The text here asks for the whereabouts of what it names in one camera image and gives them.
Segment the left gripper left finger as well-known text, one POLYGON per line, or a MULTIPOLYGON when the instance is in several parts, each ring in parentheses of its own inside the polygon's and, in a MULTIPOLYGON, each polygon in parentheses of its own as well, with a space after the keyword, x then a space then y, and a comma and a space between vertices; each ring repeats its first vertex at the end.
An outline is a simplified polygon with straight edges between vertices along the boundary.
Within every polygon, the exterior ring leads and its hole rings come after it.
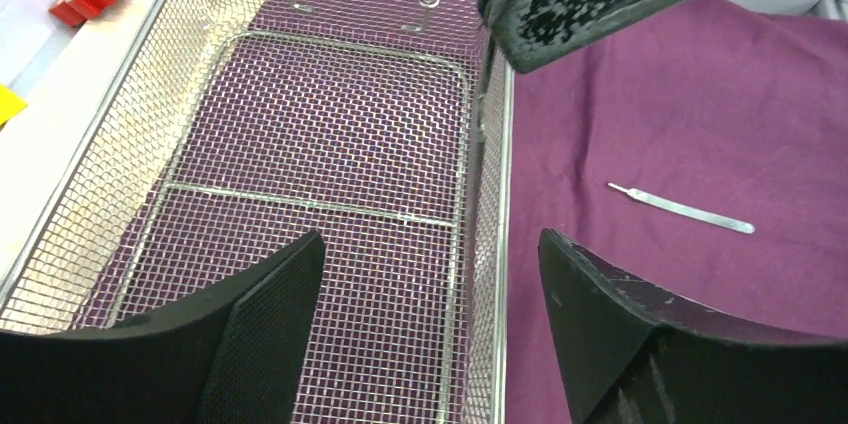
POLYGON ((325 262, 310 231, 109 328, 1 335, 5 423, 286 423, 325 262))

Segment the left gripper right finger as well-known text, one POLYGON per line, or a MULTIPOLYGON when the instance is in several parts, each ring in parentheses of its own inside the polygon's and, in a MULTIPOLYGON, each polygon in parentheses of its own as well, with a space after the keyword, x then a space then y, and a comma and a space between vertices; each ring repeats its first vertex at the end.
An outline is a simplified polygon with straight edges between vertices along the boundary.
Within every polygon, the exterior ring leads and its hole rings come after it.
POLYGON ((575 423, 843 423, 844 340, 738 318, 546 229, 540 277, 575 423))

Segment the purple cloth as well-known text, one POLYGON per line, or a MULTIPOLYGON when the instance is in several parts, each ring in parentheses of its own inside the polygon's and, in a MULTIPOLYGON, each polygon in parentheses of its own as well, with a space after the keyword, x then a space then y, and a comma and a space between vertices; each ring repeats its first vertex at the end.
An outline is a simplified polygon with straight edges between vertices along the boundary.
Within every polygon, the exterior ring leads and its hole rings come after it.
POLYGON ((518 76, 514 99, 507 422, 570 419, 539 276, 545 228, 726 313, 846 336, 845 23, 690 0, 518 76))

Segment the metal mesh instrument tray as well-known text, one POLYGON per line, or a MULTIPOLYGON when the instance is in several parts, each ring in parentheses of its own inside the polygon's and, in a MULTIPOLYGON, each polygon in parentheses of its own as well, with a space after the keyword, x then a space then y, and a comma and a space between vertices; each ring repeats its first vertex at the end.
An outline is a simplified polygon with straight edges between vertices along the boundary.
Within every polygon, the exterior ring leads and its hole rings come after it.
POLYGON ((1 335, 109 328, 315 231, 286 423, 501 423, 513 84, 475 0, 154 0, 1 335))

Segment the yellow small block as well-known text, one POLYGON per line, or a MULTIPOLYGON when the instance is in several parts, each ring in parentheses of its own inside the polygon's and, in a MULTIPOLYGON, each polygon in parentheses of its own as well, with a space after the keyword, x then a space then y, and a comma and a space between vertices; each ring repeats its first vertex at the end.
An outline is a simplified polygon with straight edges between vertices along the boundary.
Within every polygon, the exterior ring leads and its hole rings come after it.
POLYGON ((26 107, 27 103, 14 91, 4 84, 0 85, 0 129, 3 129, 11 119, 19 115, 26 107))

